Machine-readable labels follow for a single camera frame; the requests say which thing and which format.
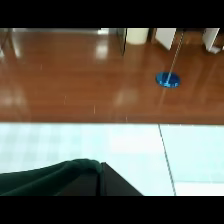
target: blue disc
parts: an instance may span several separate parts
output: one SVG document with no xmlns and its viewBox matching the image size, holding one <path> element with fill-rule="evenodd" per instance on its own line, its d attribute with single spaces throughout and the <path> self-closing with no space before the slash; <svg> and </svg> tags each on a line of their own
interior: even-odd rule
<svg viewBox="0 0 224 224">
<path fill-rule="evenodd" d="M 169 72 L 160 72 L 156 75 L 156 82 L 163 87 L 176 88 L 180 85 L 180 78 L 177 74 L 171 73 L 170 79 L 167 80 Z"/>
</svg>

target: dark green fabric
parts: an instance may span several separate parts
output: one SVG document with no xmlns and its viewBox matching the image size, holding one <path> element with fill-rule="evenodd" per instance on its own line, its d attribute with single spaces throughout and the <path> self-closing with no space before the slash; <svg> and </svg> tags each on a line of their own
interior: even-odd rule
<svg viewBox="0 0 224 224">
<path fill-rule="evenodd" d="M 46 168 L 0 174 L 1 196 L 53 196 L 82 174 L 100 174 L 95 160 L 78 159 Z"/>
</svg>

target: brown wooden surface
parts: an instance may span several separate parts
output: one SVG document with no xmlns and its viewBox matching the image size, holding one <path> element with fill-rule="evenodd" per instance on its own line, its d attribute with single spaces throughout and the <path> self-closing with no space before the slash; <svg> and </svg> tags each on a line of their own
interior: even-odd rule
<svg viewBox="0 0 224 224">
<path fill-rule="evenodd" d="M 224 124 L 224 54 L 183 45 L 179 88 L 158 86 L 176 46 L 116 36 L 13 33 L 0 58 L 0 121 Z"/>
</svg>

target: floor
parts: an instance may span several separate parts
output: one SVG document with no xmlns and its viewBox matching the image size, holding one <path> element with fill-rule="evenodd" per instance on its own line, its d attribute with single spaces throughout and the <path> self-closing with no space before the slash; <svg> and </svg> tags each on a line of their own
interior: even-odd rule
<svg viewBox="0 0 224 224">
<path fill-rule="evenodd" d="M 0 123 L 0 173 L 107 162 L 145 196 L 224 195 L 223 126 Z"/>
<path fill-rule="evenodd" d="M 0 121 L 224 124 L 224 53 L 185 45 L 177 89 L 168 71 L 176 46 L 127 45 L 116 35 L 14 32 L 0 54 Z"/>
</svg>

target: thin pole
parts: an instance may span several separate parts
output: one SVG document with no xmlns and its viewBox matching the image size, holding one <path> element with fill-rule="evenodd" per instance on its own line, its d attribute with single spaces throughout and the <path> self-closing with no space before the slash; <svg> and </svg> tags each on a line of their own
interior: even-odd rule
<svg viewBox="0 0 224 224">
<path fill-rule="evenodd" d="M 182 45 L 182 42 L 183 42 L 183 37 L 184 37 L 184 31 L 181 34 L 180 42 L 178 44 L 178 47 L 177 47 L 177 50 L 176 50 L 176 53 L 175 53 L 175 56 L 174 56 L 174 59 L 173 59 L 173 63 L 172 63 L 171 68 L 170 68 L 170 72 L 169 72 L 169 75 L 168 75 L 167 80 L 166 80 L 166 83 L 168 83 L 170 81 L 171 73 L 173 71 L 175 62 L 177 60 L 178 53 L 180 51 L 180 48 L 181 48 L 181 45 Z"/>
</svg>

